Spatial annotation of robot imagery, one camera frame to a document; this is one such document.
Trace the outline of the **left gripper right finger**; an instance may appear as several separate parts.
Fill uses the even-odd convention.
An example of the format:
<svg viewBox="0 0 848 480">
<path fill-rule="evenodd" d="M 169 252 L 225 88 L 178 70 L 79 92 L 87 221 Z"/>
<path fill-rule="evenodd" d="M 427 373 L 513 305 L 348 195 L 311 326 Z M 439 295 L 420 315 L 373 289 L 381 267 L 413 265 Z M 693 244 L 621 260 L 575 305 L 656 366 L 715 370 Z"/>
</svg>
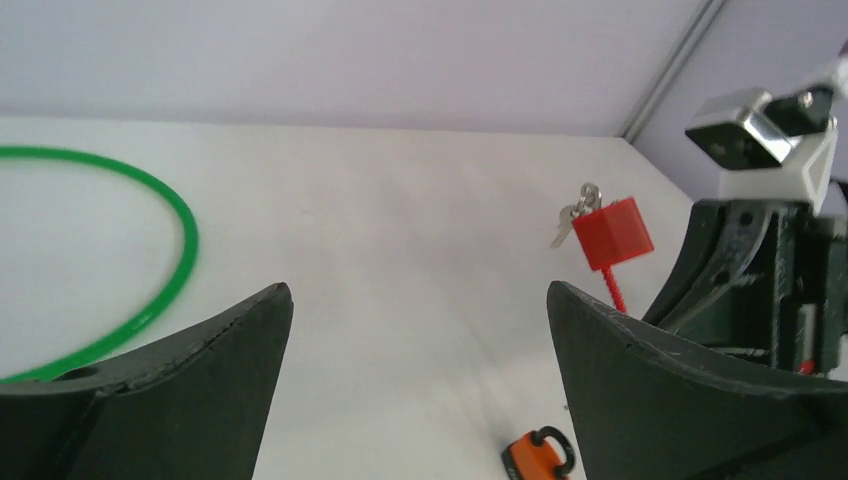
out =
<svg viewBox="0 0 848 480">
<path fill-rule="evenodd" d="M 843 479 L 847 386 L 749 363 L 562 281 L 547 310 L 591 479 Z"/>
</svg>

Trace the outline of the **red cable lock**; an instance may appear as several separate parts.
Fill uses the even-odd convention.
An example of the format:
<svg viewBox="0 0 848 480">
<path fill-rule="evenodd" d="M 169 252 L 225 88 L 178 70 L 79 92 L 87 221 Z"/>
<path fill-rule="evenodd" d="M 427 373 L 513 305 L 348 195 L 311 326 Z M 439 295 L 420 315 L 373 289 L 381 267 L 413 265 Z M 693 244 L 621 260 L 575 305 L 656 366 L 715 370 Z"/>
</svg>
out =
<svg viewBox="0 0 848 480">
<path fill-rule="evenodd" d="M 627 314 L 613 267 L 655 249 L 635 198 L 626 197 L 582 215 L 572 225 L 589 268 L 601 273 L 613 305 Z"/>
</svg>

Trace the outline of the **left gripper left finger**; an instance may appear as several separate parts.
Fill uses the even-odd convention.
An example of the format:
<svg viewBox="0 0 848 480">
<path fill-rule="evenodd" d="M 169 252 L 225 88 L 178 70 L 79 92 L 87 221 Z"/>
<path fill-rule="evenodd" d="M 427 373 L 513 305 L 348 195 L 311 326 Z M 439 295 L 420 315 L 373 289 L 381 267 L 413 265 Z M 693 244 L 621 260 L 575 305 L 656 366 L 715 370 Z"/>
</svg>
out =
<svg viewBox="0 0 848 480">
<path fill-rule="evenodd" d="M 294 305 L 276 283 L 49 381 L 1 388 L 5 479 L 249 479 Z"/>
</svg>

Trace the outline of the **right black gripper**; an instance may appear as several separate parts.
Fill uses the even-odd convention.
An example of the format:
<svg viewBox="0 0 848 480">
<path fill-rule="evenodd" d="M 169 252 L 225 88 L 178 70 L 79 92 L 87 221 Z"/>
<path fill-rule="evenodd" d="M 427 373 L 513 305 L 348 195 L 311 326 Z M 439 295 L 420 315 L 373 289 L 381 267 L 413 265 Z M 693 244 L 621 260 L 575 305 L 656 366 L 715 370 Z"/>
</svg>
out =
<svg viewBox="0 0 848 480">
<path fill-rule="evenodd" d="M 784 200 L 700 200 L 644 322 L 718 353 L 805 375 L 840 362 L 847 219 Z"/>
</svg>

